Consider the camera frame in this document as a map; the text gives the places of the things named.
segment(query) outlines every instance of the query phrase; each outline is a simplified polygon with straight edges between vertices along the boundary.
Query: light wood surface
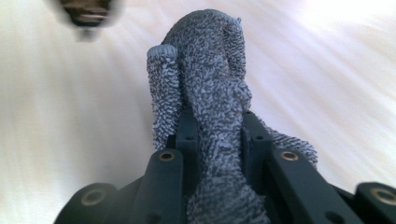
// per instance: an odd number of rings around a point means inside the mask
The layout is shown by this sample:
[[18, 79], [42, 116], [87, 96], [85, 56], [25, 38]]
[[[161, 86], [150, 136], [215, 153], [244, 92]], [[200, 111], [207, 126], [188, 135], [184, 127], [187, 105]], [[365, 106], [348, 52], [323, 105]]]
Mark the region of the light wood surface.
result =
[[204, 8], [242, 18], [252, 110], [309, 141], [327, 181], [396, 187], [393, 2], [125, 0], [79, 42], [51, 0], [2, 0], [0, 223], [52, 223], [82, 187], [121, 188], [145, 172], [146, 52]]

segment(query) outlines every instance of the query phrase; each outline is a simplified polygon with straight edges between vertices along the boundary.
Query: gray towel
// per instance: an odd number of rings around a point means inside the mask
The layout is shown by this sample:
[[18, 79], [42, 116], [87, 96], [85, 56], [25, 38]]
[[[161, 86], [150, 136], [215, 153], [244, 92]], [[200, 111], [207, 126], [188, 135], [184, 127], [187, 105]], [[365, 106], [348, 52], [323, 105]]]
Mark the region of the gray towel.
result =
[[[201, 182], [189, 198], [189, 223], [269, 223], [264, 198], [241, 171], [242, 115], [251, 93], [244, 80], [245, 41], [240, 20], [214, 9], [182, 18], [160, 46], [148, 51], [154, 114], [154, 146], [175, 134], [181, 110], [191, 108], [199, 126]], [[313, 165], [316, 151], [304, 141], [268, 128], [276, 147], [303, 152]]]

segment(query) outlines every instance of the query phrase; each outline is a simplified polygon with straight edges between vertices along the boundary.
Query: gray cloth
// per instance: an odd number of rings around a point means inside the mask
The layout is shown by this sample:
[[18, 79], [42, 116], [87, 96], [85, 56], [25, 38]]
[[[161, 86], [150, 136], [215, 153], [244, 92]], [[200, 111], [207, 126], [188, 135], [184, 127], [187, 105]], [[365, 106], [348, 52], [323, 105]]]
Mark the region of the gray cloth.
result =
[[[148, 51], [155, 148], [164, 149], [176, 133], [182, 109], [191, 108], [198, 121], [202, 173], [188, 201], [189, 223], [269, 223], [263, 197], [247, 185], [240, 165], [242, 115], [251, 99], [245, 73], [240, 20], [213, 9], [185, 16]], [[298, 149], [316, 164], [307, 142], [264, 127], [276, 147]]]

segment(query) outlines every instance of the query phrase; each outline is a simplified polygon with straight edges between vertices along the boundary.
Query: terry cloth fabric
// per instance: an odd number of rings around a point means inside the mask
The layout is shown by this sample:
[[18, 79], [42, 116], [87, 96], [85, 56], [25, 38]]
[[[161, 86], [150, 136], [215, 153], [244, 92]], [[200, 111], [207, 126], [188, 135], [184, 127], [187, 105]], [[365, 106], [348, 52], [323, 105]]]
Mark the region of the terry cloth fabric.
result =
[[[202, 172], [188, 200], [188, 222], [270, 223], [264, 198], [250, 188], [240, 166], [242, 115], [251, 99], [240, 19], [214, 9], [192, 12], [148, 51], [147, 69], [155, 148], [164, 149], [167, 136], [176, 133], [182, 109], [191, 108], [198, 121]], [[297, 149], [316, 164], [307, 142], [262, 124], [276, 147]]]

